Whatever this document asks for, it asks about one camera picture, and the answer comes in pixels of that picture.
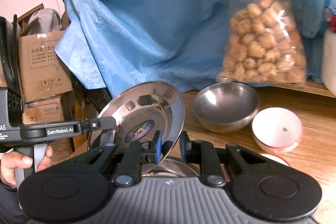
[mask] white bowl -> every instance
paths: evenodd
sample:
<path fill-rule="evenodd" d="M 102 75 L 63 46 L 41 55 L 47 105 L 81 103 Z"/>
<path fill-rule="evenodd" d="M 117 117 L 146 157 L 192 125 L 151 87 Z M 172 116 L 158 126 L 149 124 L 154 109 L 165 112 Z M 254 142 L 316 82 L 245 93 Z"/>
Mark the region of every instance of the white bowl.
<path fill-rule="evenodd" d="M 255 142 L 268 153 L 287 153 L 302 139 L 299 117 L 285 108 L 271 107 L 260 111 L 252 122 Z"/>
<path fill-rule="evenodd" d="M 264 156 L 266 158 L 269 158 L 270 160 L 274 160 L 274 161 L 276 161 L 278 163 L 281 163 L 283 165 L 291 167 L 290 164 L 285 159 L 283 159 L 283 158 L 281 158 L 281 157 L 279 157 L 277 155 L 267 154 L 267 153 L 260 153 L 260 155 L 262 155 L 262 156 Z"/>

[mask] bag of walnuts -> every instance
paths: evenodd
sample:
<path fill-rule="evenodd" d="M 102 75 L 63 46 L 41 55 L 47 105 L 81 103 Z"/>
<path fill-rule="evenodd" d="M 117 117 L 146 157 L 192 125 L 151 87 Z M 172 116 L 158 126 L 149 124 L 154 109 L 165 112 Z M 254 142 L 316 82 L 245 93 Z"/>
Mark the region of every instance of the bag of walnuts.
<path fill-rule="evenodd" d="M 230 36 L 219 82 L 306 81 L 306 58 L 287 0 L 229 0 Z"/>

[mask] human hand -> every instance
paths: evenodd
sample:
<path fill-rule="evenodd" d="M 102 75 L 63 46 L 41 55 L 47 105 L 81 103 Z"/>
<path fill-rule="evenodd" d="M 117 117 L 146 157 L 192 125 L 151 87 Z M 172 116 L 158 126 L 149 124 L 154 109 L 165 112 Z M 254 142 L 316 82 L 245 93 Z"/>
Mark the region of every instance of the human hand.
<path fill-rule="evenodd" d="M 37 166 L 37 171 L 44 170 L 51 166 L 50 157 L 53 155 L 53 149 L 49 145 L 45 150 L 45 156 Z M 16 188 L 14 169 L 29 168 L 33 163 L 33 159 L 19 152 L 10 152 L 2 155 L 0 164 L 0 179 L 11 188 Z"/>

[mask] blue cloth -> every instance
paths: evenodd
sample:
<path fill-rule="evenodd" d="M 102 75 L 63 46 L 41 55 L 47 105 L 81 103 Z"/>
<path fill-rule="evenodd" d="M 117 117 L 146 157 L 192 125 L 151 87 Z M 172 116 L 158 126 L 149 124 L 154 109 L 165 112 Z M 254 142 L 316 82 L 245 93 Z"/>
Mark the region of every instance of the blue cloth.
<path fill-rule="evenodd" d="M 107 86 L 116 96 L 149 80 L 167 81 L 181 92 L 215 83 L 228 40 L 227 5 L 215 0 L 63 1 L 71 24 L 56 52 L 86 88 Z M 295 0 L 302 35 L 318 34 L 325 2 Z"/>

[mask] wooden surface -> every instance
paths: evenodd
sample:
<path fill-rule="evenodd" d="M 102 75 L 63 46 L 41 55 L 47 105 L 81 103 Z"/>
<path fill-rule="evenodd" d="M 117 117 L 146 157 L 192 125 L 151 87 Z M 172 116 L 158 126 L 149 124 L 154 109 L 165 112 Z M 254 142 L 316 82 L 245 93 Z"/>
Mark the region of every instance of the wooden surface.
<path fill-rule="evenodd" d="M 323 96 L 328 96 L 328 97 L 334 97 L 336 96 L 331 93 L 323 84 L 317 84 L 314 83 L 311 80 L 308 80 L 305 85 L 298 85 L 298 84 L 278 84 L 275 85 L 279 88 L 284 88 L 284 89 L 290 89 L 290 90 L 299 90 L 303 92 L 308 92 L 308 93 L 314 93 L 318 95 L 323 95 Z"/>
<path fill-rule="evenodd" d="M 281 155 L 293 168 L 314 177 L 322 186 L 323 199 L 315 215 L 320 224 L 334 224 L 336 219 L 336 98 L 287 90 L 275 87 L 256 88 L 261 98 L 261 109 L 284 107 L 295 112 L 304 126 L 303 140 L 292 152 Z M 227 134 L 217 134 L 204 129 L 191 112 L 197 91 L 183 94 L 186 117 L 184 130 L 190 139 L 210 141 L 215 147 L 237 143 L 257 153 L 263 152 L 252 137 L 251 125 Z M 86 144 L 72 156 L 86 151 Z M 179 156 L 175 146 L 172 156 Z"/>

